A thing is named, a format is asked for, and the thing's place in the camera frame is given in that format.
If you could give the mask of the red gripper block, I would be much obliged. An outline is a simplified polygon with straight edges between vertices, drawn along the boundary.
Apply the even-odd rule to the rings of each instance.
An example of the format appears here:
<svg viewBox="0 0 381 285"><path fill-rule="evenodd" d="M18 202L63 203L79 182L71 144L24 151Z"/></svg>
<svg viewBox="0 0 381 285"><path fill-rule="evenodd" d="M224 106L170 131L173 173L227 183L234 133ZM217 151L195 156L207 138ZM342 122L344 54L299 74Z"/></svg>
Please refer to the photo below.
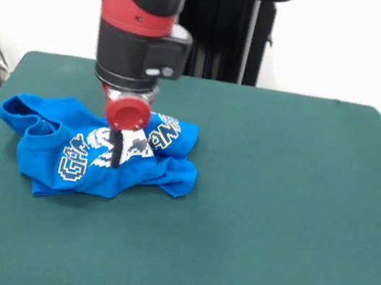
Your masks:
<svg viewBox="0 0 381 285"><path fill-rule="evenodd" d="M123 152L122 131L137 131L146 127L150 120L152 103L159 93L159 86L145 92L121 91L107 84L102 86L105 96L105 117L114 129L111 144L111 167L117 169Z"/></svg>

